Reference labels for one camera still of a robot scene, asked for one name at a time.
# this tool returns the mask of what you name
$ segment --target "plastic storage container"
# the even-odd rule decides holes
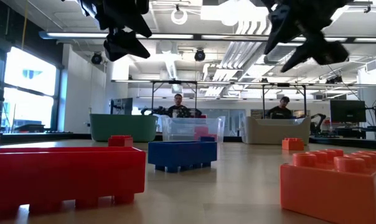
[[[134,142],[155,139],[157,116],[91,114],[91,136],[94,141],[108,141],[114,135],[130,135]]]
[[[162,116],[163,141],[199,141],[201,136],[224,139],[225,117],[170,118]]]

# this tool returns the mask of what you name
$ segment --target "computer monitor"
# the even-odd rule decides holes
[[[332,122],[366,122],[365,102],[359,100],[331,100]]]

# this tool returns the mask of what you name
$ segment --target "green bin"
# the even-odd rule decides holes
[[[134,142],[155,139],[157,116],[91,114],[91,137],[94,141],[108,141],[112,135],[131,135]]]

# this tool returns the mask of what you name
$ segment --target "red toy brick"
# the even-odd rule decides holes
[[[108,146],[133,147],[133,138],[131,136],[111,136]]]
[[[282,140],[282,149],[303,151],[304,142],[302,139],[298,139],[298,138],[285,138],[284,140]]]
[[[0,149],[0,213],[24,204],[49,212],[64,200],[92,207],[104,196],[132,202],[144,192],[145,164],[133,147]]]
[[[283,164],[282,208],[333,223],[376,223],[376,152],[330,149],[293,154]]]

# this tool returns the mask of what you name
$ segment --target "beige bin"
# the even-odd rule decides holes
[[[301,138],[307,145],[310,118],[255,119],[246,117],[242,124],[242,141],[246,144],[282,144],[284,138]]]

